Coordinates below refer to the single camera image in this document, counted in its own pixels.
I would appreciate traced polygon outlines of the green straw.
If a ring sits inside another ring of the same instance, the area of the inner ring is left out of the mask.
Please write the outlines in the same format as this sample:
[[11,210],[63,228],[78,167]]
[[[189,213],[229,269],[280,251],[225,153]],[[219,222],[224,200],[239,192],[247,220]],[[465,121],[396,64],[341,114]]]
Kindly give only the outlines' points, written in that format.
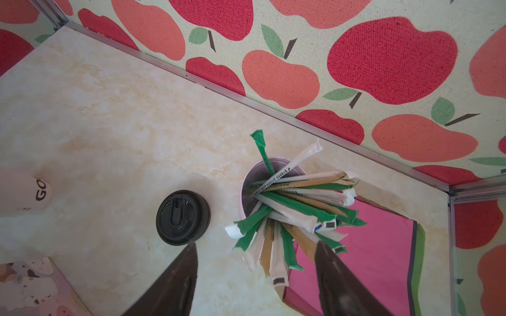
[[270,159],[266,153],[266,142],[264,139],[263,130],[256,130],[250,136],[255,141],[256,146],[259,150],[259,153],[262,156],[262,160],[263,160],[265,166],[267,167],[267,170],[269,171],[270,175],[274,175],[275,174],[274,168],[272,167]]

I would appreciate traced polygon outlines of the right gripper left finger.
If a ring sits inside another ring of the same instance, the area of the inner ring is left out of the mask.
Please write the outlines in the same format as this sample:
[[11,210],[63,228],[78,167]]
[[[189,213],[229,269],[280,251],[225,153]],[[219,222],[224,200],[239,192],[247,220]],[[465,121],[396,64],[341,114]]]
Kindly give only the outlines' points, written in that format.
[[189,315],[197,277],[197,248],[189,243],[123,315]]

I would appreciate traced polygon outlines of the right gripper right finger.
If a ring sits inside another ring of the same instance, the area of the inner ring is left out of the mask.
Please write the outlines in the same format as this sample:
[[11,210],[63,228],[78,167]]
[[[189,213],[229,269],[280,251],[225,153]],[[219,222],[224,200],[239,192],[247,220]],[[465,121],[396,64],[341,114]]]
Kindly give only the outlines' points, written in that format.
[[324,242],[315,253],[319,298],[324,315],[391,315]]

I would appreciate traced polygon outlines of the animal print paper gift bag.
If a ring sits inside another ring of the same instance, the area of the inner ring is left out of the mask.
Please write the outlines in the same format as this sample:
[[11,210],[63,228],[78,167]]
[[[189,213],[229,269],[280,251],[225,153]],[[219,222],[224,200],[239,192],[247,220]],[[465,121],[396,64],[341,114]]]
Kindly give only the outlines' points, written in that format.
[[90,315],[50,258],[1,264],[1,315]]

